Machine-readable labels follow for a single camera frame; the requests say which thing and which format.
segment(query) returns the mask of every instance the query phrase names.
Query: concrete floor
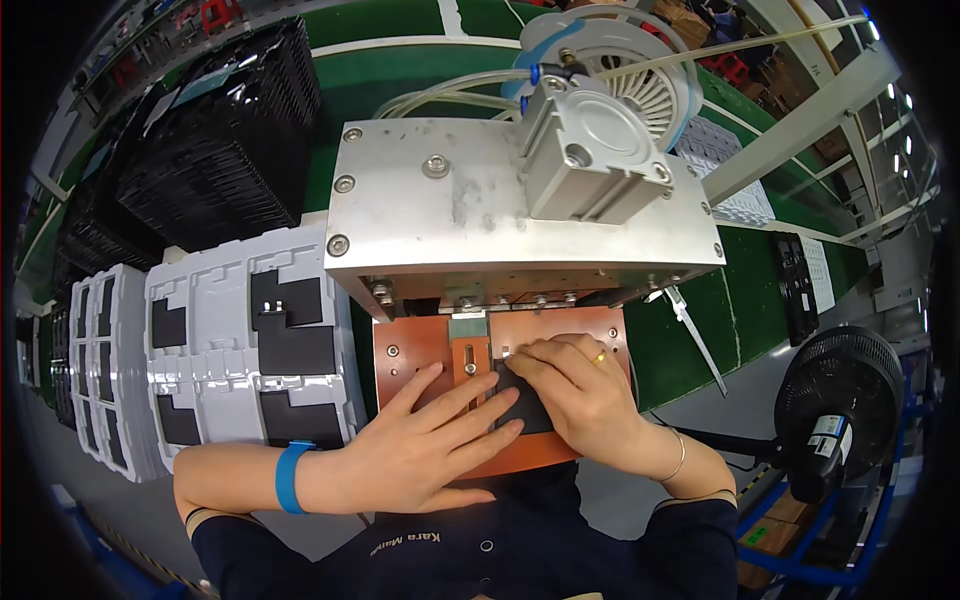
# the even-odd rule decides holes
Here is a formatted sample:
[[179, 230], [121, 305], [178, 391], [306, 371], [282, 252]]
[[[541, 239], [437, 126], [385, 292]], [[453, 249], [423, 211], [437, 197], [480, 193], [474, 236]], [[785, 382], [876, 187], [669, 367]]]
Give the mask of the concrete floor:
[[[715, 385], [710, 385], [661, 407], [657, 414], [679, 426], [772, 437], [774, 399], [794, 351], [784, 343], [727, 376], [730, 393], [726, 398], [720, 396]], [[201, 580], [203, 570], [174, 507], [172, 477], [142, 484], [127, 481], [84, 454], [77, 434], [60, 425], [42, 400], [29, 390], [22, 398], [26, 403], [25, 437], [28, 447], [34, 450], [41, 480], [63, 484], [92, 514], [158, 563], [190, 581]], [[748, 464], [744, 457], [729, 460]], [[733, 473], [739, 487], [755, 476], [739, 470]], [[642, 535], [654, 506], [666, 498], [659, 485], [588, 459], [582, 459], [577, 485], [583, 496], [581, 511], [590, 525], [619, 539]], [[356, 516], [262, 513], [257, 517], [290, 547], [313, 561], [363, 528]]]

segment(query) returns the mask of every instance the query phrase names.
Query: cable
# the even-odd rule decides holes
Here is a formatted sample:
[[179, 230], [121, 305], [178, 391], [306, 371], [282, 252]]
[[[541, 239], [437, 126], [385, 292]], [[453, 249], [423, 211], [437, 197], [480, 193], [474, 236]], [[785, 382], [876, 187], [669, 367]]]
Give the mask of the cable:
[[510, 6], [510, 0], [503, 0], [503, 3], [507, 5], [507, 8], [510, 9], [510, 12], [514, 14], [516, 20], [520, 22], [520, 27], [526, 27], [527, 24], [523, 22], [523, 19], [520, 18], [520, 15], [516, 13], [514, 7]]

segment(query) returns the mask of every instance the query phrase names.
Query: electric fan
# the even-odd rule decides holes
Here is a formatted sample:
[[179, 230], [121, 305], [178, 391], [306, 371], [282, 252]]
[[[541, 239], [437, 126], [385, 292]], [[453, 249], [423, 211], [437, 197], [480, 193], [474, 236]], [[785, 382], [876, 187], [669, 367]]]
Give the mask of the electric fan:
[[[686, 46], [665, 23], [647, 12], [617, 5], [594, 5], [561, 13], [542, 14], [531, 20], [520, 34], [522, 52], [514, 68], [528, 68], [541, 62], [561, 63], [569, 51], [590, 76], [603, 79], [611, 96], [620, 99], [645, 122], [658, 149], [673, 148], [686, 121], [703, 104], [703, 90], [692, 61], [647, 69], [606, 79], [605, 71], [636, 62], [675, 54], [667, 44], [626, 21], [610, 18], [583, 18], [592, 15], [624, 14], [658, 28], [682, 52]], [[529, 95], [528, 82], [507, 82], [501, 94], [512, 100]]]
[[774, 440], [678, 431], [784, 468], [793, 496], [817, 503], [886, 455], [897, 435], [902, 381], [897, 354], [883, 338], [864, 327], [835, 327], [804, 344], [787, 367]]

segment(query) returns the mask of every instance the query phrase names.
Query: label sticker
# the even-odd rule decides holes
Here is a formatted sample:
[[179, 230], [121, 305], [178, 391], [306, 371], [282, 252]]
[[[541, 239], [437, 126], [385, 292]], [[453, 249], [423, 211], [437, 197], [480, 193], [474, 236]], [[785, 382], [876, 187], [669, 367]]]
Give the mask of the label sticker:
[[837, 446], [837, 439], [830, 436], [824, 436], [820, 439], [820, 445], [817, 446], [817, 449], [813, 451], [814, 454], [819, 454], [820, 456], [826, 456], [827, 458], [833, 454], [833, 449]]
[[813, 428], [813, 435], [826, 433], [831, 436], [840, 437], [840, 431], [843, 429], [844, 418], [840, 415], [823, 415], [817, 419], [817, 425]]
[[853, 445], [853, 428], [847, 427], [847, 431], [843, 434], [843, 439], [840, 440], [840, 464], [845, 465], [847, 463], [847, 455], [850, 454], [850, 446]]
[[748, 546], [752, 546], [756, 544], [758, 541], [760, 541], [760, 538], [762, 538], [763, 535], [766, 533], [767, 533], [766, 527], [757, 527], [756, 531], [754, 531], [748, 538], [746, 538], [743, 541], [743, 543], [747, 544]]

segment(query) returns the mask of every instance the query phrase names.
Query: metal plate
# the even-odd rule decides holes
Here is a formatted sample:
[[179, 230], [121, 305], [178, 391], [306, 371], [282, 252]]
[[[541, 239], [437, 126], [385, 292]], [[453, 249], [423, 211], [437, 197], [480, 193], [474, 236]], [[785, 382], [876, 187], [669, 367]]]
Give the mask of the metal plate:
[[[668, 284], [726, 264], [696, 176], [667, 156], [675, 191], [622, 226], [531, 219], [515, 125], [480, 119], [391, 119], [345, 124], [364, 134], [342, 143], [334, 177], [354, 177], [347, 193], [331, 192], [327, 240], [345, 235], [348, 251], [324, 268], [379, 321], [391, 319], [360, 277], [393, 281], [395, 300], [461, 296], [495, 303], [499, 294], [569, 288]], [[434, 154], [447, 176], [426, 177]]]

